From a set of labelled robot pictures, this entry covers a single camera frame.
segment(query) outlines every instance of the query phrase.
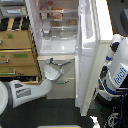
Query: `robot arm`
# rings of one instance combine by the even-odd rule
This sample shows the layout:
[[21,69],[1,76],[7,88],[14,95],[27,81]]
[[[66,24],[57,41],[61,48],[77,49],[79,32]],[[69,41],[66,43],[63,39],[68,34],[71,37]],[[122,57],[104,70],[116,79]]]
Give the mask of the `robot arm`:
[[47,94],[52,89],[50,80],[41,81],[39,86],[25,85],[18,80],[9,83],[0,82],[0,115],[8,107],[17,107]]

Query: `floor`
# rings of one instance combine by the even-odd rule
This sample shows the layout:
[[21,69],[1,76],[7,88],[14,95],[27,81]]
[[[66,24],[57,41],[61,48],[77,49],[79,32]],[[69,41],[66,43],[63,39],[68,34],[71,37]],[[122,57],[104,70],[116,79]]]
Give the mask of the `floor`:
[[[107,0],[112,21],[113,33],[127,36],[120,22],[120,12],[128,8],[128,1]],[[111,109],[96,106],[89,109],[86,117],[81,117],[79,108],[75,107],[74,99],[66,100],[38,100],[23,104],[17,108],[9,109],[2,119],[3,128],[36,128],[40,125],[79,125],[82,128],[93,128],[94,123],[90,116],[97,116],[103,128],[106,117]]]

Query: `refrigerator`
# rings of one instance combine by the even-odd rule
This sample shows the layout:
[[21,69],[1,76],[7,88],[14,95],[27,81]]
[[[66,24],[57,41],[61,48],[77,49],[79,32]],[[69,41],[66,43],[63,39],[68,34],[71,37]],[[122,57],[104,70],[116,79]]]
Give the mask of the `refrigerator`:
[[26,0],[26,6],[42,79],[51,60],[50,70],[60,73],[47,98],[75,98],[86,116],[113,38],[106,0]]

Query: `refrigerator door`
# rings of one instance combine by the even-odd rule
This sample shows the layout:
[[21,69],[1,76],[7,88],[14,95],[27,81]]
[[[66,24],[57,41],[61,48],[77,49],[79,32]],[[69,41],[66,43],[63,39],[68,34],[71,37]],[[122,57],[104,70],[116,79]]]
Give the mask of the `refrigerator door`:
[[113,33],[106,0],[79,1],[76,107],[87,114]]

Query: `drawer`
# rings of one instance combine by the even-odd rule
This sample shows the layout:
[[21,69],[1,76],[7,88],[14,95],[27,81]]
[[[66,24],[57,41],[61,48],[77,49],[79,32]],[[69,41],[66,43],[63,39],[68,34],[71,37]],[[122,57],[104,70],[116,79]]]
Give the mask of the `drawer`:
[[0,7],[4,17],[25,17],[27,15],[25,6]]
[[75,99],[75,85],[75,79],[70,79],[69,82],[65,84],[52,83],[52,90],[46,94],[47,99]]
[[[61,78],[75,78],[75,60],[74,60],[74,56],[73,55],[64,55],[64,56],[38,56],[38,63],[39,63],[39,67],[41,70],[41,75],[42,78],[45,78],[44,76],[44,67],[46,65],[46,60],[53,58],[54,62],[57,64],[64,64],[68,61],[70,61],[71,63],[64,65],[63,69],[64,69],[64,75],[61,76]],[[51,64],[51,66],[56,69],[59,70],[60,66],[56,66]]]
[[19,80],[27,85],[38,85],[38,76],[0,77],[0,81],[2,82],[10,82],[13,80]]
[[36,65],[0,67],[0,77],[35,76],[38,75]]
[[26,66],[34,64],[31,49],[0,50],[0,66]]
[[0,42],[0,49],[31,48],[29,34],[27,30],[0,32]]

